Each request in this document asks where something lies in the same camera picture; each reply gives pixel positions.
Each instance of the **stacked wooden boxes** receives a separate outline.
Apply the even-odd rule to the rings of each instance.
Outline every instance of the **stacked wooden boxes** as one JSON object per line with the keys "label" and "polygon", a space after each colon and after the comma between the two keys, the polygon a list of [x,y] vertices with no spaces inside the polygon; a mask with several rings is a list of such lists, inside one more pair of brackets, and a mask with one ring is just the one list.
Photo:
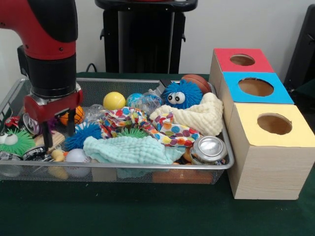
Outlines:
{"label": "stacked wooden boxes", "polygon": [[214,49],[210,83],[224,102],[235,199],[295,200],[315,162],[315,136],[260,49]]}

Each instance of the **green spiky ball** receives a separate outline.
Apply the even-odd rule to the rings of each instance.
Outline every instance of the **green spiky ball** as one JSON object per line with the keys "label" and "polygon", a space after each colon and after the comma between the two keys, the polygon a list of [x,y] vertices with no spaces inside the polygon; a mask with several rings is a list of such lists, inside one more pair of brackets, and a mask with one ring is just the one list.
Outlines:
{"label": "green spiky ball", "polygon": [[6,151],[18,156],[23,156],[27,150],[35,146],[35,141],[27,131],[9,130],[7,134],[15,134],[18,137],[18,142],[13,145],[1,144],[0,151]]}
{"label": "green spiky ball", "polygon": [[136,129],[136,128],[131,128],[131,129],[127,129],[124,128],[121,133],[119,133],[117,135],[118,137],[122,137],[122,136],[127,136],[127,137],[134,137],[134,138],[138,138],[138,139],[142,139],[146,136],[148,136],[148,134],[140,129]]}

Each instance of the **orange basketball ball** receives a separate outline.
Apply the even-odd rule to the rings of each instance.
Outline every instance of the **orange basketball ball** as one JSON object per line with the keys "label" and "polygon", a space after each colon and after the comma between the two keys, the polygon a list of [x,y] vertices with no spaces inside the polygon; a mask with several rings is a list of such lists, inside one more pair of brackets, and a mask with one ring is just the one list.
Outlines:
{"label": "orange basketball ball", "polygon": [[208,82],[199,75],[184,75],[182,80],[186,80],[187,82],[193,82],[197,84],[203,94],[211,92],[210,85]]}
{"label": "orange basketball ball", "polygon": [[[68,115],[69,113],[67,112],[66,114],[64,114],[63,116],[61,116],[59,119],[60,119],[60,122],[67,126],[68,125]],[[81,124],[84,120],[84,111],[83,111],[83,108],[81,106],[78,106],[76,109],[75,109],[75,116],[74,116],[74,123],[75,124]]]}

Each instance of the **polka dot fabric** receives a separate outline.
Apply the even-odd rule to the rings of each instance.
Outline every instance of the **polka dot fabric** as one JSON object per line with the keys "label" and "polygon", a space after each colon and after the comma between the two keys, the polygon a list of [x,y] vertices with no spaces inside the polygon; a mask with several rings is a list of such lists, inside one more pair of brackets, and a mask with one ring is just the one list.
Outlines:
{"label": "polka dot fabric", "polygon": [[99,125],[104,139],[117,137],[121,127],[128,125],[146,131],[168,147],[191,147],[193,142],[200,137],[199,132],[194,129],[173,124],[173,113],[161,114],[149,122],[144,111],[132,107],[102,112],[104,117],[99,121]]}

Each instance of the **orange toy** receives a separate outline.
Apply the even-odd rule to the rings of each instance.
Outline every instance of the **orange toy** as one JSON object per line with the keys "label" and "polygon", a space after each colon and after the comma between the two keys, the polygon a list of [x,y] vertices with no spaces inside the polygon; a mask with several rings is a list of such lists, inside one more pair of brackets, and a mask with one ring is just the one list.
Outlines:
{"label": "orange toy", "polygon": [[[75,109],[74,123],[81,124],[83,122],[83,119],[84,119],[83,108],[81,106],[78,106]],[[60,117],[60,122],[65,126],[68,125],[68,112],[64,114],[62,117]]]}

